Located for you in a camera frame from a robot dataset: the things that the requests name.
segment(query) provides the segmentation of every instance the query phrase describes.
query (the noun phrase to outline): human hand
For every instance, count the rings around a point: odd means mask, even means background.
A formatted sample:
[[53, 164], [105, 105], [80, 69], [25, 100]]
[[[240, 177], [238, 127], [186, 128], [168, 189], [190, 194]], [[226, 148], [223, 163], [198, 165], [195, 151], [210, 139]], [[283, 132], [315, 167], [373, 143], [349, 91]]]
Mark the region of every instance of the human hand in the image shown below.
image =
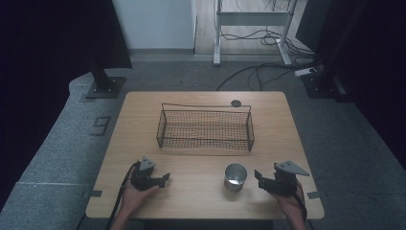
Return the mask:
[[120, 212], [125, 212], [126, 214], [131, 216], [143, 204], [144, 200], [148, 196], [154, 194], [158, 189], [159, 186], [156, 185], [145, 191], [137, 190], [136, 188], [134, 188], [134, 186], [132, 186], [131, 178], [128, 178], [123, 191]]
[[[276, 195], [271, 194], [280, 205], [283, 213], [286, 215], [286, 218], [292, 224], [294, 230], [302, 230], [305, 229], [305, 220], [304, 215], [302, 213], [302, 208], [293, 195], [290, 196], [283, 196], [283, 195]], [[302, 184], [298, 181], [298, 187], [296, 189], [296, 195], [299, 199], [305, 204], [305, 197], [304, 192], [302, 189]]]
[[123, 230], [126, 228], [129, 218], [131, 215], [143, 204], [144, 200], [154, 194], [159, 189], [159, 186], [156, 185], [152, 188], [149, 188], [145, 191], [139, 191], [131, 184], [131, 178], [125, 182], [122, 203], [120, 211], [116, 216], [116, 219], [111, 226], [111, 230]]

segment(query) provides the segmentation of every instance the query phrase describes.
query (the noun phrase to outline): power strip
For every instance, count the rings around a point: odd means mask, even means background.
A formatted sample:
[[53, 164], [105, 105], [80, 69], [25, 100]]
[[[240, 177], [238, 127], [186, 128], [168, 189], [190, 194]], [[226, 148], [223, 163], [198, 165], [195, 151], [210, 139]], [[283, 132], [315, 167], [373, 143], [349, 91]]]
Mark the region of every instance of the power strip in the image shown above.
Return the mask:
[[295, 71], [295, 76], [301, 77], [301, 76], [305, 76], [305, 75], [313, 75], [316, 73], [317, 73], [317, 70], [315, 68], [308, 68], [308, 69]]

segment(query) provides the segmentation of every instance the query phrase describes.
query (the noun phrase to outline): wooden table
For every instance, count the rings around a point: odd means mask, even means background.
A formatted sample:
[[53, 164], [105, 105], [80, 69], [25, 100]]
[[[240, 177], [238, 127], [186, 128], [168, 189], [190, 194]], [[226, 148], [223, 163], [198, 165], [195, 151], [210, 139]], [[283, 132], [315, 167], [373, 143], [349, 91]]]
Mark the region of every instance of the wooden table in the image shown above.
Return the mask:
[[[162, 103], [252, 106], [255, 143], [251, 151], [159, 148]], [[275, 162], [291, 160], [310, 173], [300, 176], [304, 192], [317, 192], [311, 169], [282, 92], [130, 92], [114, 129], [86, 209], [90, 218], [108, 218], [129, 167], [145, 156], [156, 163], [152, 177], [170, 173], [165, 189], [149, 198], [135, 219], [284, 219], [277, 201], [258, 188], [254, 170], [274, 178]], [[224, 187], [224, 170], [238, 162], [248, 178], [238, 193]], [[321, 219], [320, 198], [305, 195], [309, 219]]]

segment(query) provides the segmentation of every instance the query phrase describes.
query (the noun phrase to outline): black stand base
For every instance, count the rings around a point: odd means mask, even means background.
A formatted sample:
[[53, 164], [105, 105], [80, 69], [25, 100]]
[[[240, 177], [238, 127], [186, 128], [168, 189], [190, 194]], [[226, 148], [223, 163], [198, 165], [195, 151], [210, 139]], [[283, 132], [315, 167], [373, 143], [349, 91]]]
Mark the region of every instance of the black stand base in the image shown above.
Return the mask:
[[318, 99], [333, 99], [335, 98], [336, 92], [333, 87], [319, 87], [320, 76], [302, 76], [302, 81], [304, 82], [304, 88], [307, 92], [309, 98]]
[[106, 88], [100, 88], [93, 82], [86, 99], [116, 99], [125, 82], [125, 77], [108, 77], [109, 84]]
[[302, 81], [309, 98], [335, 99], [337, 103], [352, 103], [350, 95], [337, 77], [333, 78], [328, 86], [323, 87], [320, 86], [320, 76], [302, 76]]

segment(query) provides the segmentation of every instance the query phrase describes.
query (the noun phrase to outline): black cable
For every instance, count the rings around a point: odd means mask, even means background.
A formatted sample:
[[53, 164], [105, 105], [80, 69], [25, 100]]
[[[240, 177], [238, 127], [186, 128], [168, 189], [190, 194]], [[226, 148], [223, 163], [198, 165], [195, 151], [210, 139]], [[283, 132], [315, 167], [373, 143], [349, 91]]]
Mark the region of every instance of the black cable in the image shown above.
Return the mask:
[[[274, 11], [275, 10], [275, 7], [276, 7], [276, 0], [274, 0], [274, 6], [273, 6], [273, 10], [272, 11]], [[287, 7], [287, 11], [289, 12], [289, 6], [290, 6], [290, 0], [287, 2], [287, 4], [284, 6], [284, 7], [282, 7], [282, 1], [280, 1], [281, 3], [280, 3], [280, 6], [279, 7], [276, 7], [276, 8], [278, 8], [280, 11], [281, 10], [283, 10], [283, 9], [285, 9], [286, 7]]]
[[273, 4], [273, 6], [272, 6], [272, 12], [273, 12], [275, 10], [276, 5], [277, 5], [277, 0], [274, 0], [274, 2], [272, 4]]
[[247, 67], [247, 68], [245, 68], [245, 69], [239, 70], [238, 72], [236, 72], [236, 73], [234, 73], [232, 76], [230, 76], [228, 79], [226, 79], [223, 83], [221, 83], [221, 84], [217, 87], [217, 89], [216, 89], [215, 91], [218, 91], [218, 89], [220, 89], [221, 86], [223, 86], [223, 84], [225, 84], [228, 80], [232, 79], [232, 78], [233, 78], [234, 76], [236, 76], [237, 74], [239, 74], [239, 73], [241, 73], [241, 72], [244, 72], [244, 71], [246, 71], [246, 70], [249, 70], [249, 69], [254, 69], [254, 68], [257, 68], [257, 66], [251, 66], [251, 67]]
[[257, 80], [258, 80], [258, 83], [259, 83], [259, 91], [263, 91], [262, 83], [260, 82], [258, 71], [259, 71], [259, 68], [256, 70], [255, 75], [257, 76]]
[[260, 37], [250, 37], [250, 36], [252, 36], [252, 35], [256, 35], [257, 33], [260, 33], [260, 32], [266, 32], [265, 30], [259, 30], [259, 31], [255, 31], [255, 32], [253, 32], [253, 33], [251, 33], [251, 34], [249, 34], [249, 35], [245, 35], [245, 36], [237, 36], [237, 35], [234, 35], [234, 34], [224, 34], [222, 31], [221, 31], [221, 35], [224, 37], [224, 39], [226, 39], [226, 40], [240, 40], [240, 39], [245, 39], [245, 40], [257, 40], [257, 39], [263, 39], [263, 36], [260, 36]]
[[293, 197], [295, 197], [296, 201], [298, 201], [299, 207], [302, 210], [302, 214], [304, 216], [304, 221], [305, 221], [307, 219], [307, 209], [305, 208], [305, 193], [304, 193], [304, 189], [302, 188], [302, 185], [299, 183], [298, 180], [296, 180], [296, 184], [299, 186], [299, 188], [301, 188], [302, 197], [304, 198], [304, 200], [301, 200], [296, 193], [293, 194]]
[[80, 226], [81, 226], [81, 223], [82, 223], [83, 220], [84, 220], [84, 217], [86, 217], [86, 213], [84, 213], [84, 214], [81, 216], [81, 219], [80, 219], [80, 221], [79, 221], [79, 223], [78, 223], [78, 226], [77, 226], [77, 230], [80, 229]]
[[247, 85], [248, 85], [248, 88], [249, 88], [251, 91], [256, 91], [255, 89], [253, 89], [253, 88], [251, 87], [250, 79], [251, 79], [251, 77], [253, 77], [254, 74], [257, 73], [257, 72], [258, 72], [258, 68], [256, 68], [256, 69], [248, 76], [248, 78], [247, 78]]
[[238, 5], [238, 0], [236, 0], [236, 3], [237, 3], [237, 7], [239, 8], [239, 10], [242, 12], [242, 9]]
[[308, 225], [310, 226], [310, 228], [311, 228], [312, 230], [314, 230], [313, 223], [312, 223], [309, 219], [307, 220], [307, 222], [308, 222]]
[[135, 167], [135, 163], [129, 168], [128, 172], [126, 173], [122, 186], [120, 187], [119, 194], [117, 195], [116, 203], [114, 204], [113, 211], [111, 212], [110, 219], [107, 222], [107, 226], [105, 227], [106, 230], [110, 229], [110, 225], [113, 222], [114, 216], [116, 215], [117, 208], [119, 207], [120, 200], [122, 199], [123, 191], [125, 189], [125, 184], [129, 178], [129, 174], [131, 173], [132, 169]]
[[[276, 32], [268, 30], [268, 26], [266, 27], [266, 32], [267, 32], [267, 35], [270, 36], [270, 37], [273, 37], [273, 38], [280, 38], [281, 37], [281, 34], [278, 34]], [[294, 54], [297, 54], [297, 55], [309, 55], [309, 56], [311, 56], [313, 54], [313, 52], [311, 50], [307, 50], [307, 49], [297, 47], [293, 43], [293, 41], [288, 37], [286, 38], [285, 43], [288, 46], [289, 51], [294, 53]]]
[[286, 71], [286, 72], [280, 74], [279, 76], [277, 76], [277, 77], [274, 78], [274, 79], [267, 80], [266, 82], [264, 82], [264, 83], [262, 84], [262, 86], [264, 86], [265, 84], [267, 84], [267, 83], [269, 83], [269, 82], [271, 82], [271, 81], [279, 80], [279, 79], [281, 79], [283, 76], [285, 76], [286, 74], [291, 73], [291, 72], [293, 72], [293, 71], [295, 71], [295, 70], [296, 70], [296, 69]]
[[263, 8], [263, 12], [265, 12], [266, 8], [271, 4], [272, 1], [275, 1], [275, 0], [269, 0], [269, 3], [265, 6], [265, 8]]
[[[267, 41], [268, 38], [272, 38], [272, 39], [274, 40], [274, 42], [268, 43], [268, 41]], [[271, 36], [271, 35], [268, 35], [268, 34], [265, 35], [265, 36], [260, 40], [260, 43], [261, 43], [262, 45], [266, 45], [266, 46], [278, 45], [277, 37]]]
[[[222, 10], [223, 10], [223, 0], [218, 0], [218, 1], [221, 1], [220, 2], [220, 11], [222, 12]], [[217, 31], [217, 26], [215, 25], [215, 16], [217, 15], [217, 7], [216, 7], [216, 5], [215, 5], [215, 0], [213, 1], [213, 11], [214, 11], [214, 30], [215, 31]]]
[[298, 63], [298, 59], [309, 59], [309, 58], [313, 58], [313, 57], [295, 57], [295, 63], [297, 64], [297, 65], [300, 65], [299, 63]]

